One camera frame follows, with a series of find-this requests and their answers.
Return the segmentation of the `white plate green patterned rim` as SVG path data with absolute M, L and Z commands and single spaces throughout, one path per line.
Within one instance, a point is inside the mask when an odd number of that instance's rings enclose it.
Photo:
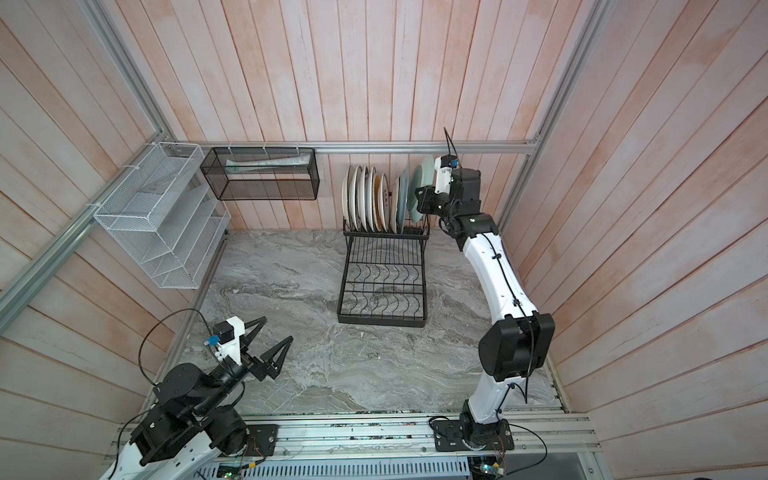
M 357 229 L 359 231 L 366 231 L 366 204 L 365 204 L 365 181 L 366 181 L 366 167 L 359 166 L 357 168 L 356 177 L 356 214 L 357 214 Z

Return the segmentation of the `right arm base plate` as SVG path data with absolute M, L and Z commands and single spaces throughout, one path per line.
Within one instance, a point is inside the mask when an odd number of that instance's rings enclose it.
M 438 452 L 490 451 L 501 452 L 515 449 L 509 423 L 506 420 L 491 424 L 477 424 L 461 417 L 451 420 L 445 416 L 434 416 L 428 420 L 434 434 L 435 449 Z

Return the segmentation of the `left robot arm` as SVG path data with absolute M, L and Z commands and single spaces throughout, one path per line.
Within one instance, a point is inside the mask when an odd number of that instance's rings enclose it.
M 248 352 L 266 325 L 264 317 L 244 321 L 230 317 L 209 328 L 204 345 L 217 361 L 205 372 L 180 363 L 153 386 L 155 401 L 125 445 L 118 447 L 104 479 L 185 479 L 220 457 L 240 460 L 234 477 L 274 454 L 278 426 L 250 427 L 226 398 L 247 375 L 276 379 L 293 343 L 291 336 L 260 356 Z

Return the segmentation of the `black round plate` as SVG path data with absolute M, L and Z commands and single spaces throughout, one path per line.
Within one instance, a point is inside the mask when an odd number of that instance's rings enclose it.
M 396 178 L 392 180 L 390 209 L 389 209 L 389 229 L 394 234 L 398 232 L 398 225 L 397 225 L 398 202 L 399 202 L 399 179 Z

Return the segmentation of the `black wire dish rack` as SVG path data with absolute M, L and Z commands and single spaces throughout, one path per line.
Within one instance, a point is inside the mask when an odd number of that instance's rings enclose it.
M 405 220 L 402 234 L 351 231 L 337 301 L 342 324 L 423 328 L 428 299 L 425 250 L 430 228 Z

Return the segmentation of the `white plate cloud outline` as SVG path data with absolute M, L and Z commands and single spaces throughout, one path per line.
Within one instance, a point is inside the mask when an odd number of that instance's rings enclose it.
M 365 224 L 365 230 L 367 232 L 376 231 L 375 215 L 374 215 L 374 193 L 373 193 L 373 180 L 375 172 L 368 166 L 363 167 L 363 223 Z

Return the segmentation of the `orange sunburst plate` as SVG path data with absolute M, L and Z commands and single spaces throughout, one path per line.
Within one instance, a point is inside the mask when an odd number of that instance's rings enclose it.
M 387 232 L 389 230 L 389 188 L 385 174 L 381 174 L 379 213 L 382 221 L 381 231 Z
M 348 204 L 349 223 L 350 223 L 351 231 L 358 230 L 358 217 L 357 217 L 357 206 L 356 206 L 358 170 L 359 168 L 357 166 L 351 166 L 349 169 L 347 204 Z

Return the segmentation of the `cream floral plate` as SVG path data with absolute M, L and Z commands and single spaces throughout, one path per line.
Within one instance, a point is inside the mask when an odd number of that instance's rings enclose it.
M 348 206 L 348 179 L 349 179 L 349 168 L 347 168 L 342 182 L 340 186 L 340 194 L 341 194 L 341 209 L 342 209 L 342 219 L 343 219 L 343 226 L 348 227 L 349 226 L 349 206 Z

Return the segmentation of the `grey-green plain plate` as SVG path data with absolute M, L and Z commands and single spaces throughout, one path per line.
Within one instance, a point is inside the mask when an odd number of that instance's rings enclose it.
M 402 234 L 405 228 L 409 181 L 410 181 L 409 168 L 406 167 L 398 177 L 398 193 L 397 193 L 397 208 L 396 208 L 396 232 L 398 234 Z

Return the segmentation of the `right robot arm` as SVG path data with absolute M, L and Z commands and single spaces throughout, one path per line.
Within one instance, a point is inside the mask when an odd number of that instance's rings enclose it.
M 491 314 L 492 326 L 478 346 L 483 373 L 459 417 L 463 441 L 480 448 L 502 435 L 500 410 L 507 395 L 543 366 L 555 322 L 528 298 L 493 217 L 481 211 L 481 172 L 460 167 L 453 155 L 437 160 L 434 170 L 432 184 L 415 190 L 416 210 L 437 216 L 441 230 L 456 241 Z

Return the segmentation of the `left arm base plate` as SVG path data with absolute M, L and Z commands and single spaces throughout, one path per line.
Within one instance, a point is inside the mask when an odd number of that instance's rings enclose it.
M 278 431 L 277 424 L 248 424 L 245 456 L 255 458 L 273 456 Z

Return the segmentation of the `yellow woven round trivet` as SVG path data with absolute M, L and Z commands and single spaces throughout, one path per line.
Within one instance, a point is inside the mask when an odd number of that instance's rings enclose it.
M 381 185 L 381 174 L 376 173 L 373 179 L 373 220 L 374 220 L 374 228 L 376 232 L 380 232 L 382 228 L 382 221 L 379 213 L 380 185 Z

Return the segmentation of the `light green flower plate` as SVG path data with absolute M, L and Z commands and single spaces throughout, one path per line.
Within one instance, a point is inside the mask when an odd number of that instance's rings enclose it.
M 423 214 L 418 211 L 416 191 L 418 188 L 432 185 L 434 183 L 434 173 L 434 158 L 432 156 L 425 156 L 413 171 L 407 197 L 407 208 L 413 223 L 418 223 L 423 218 Z

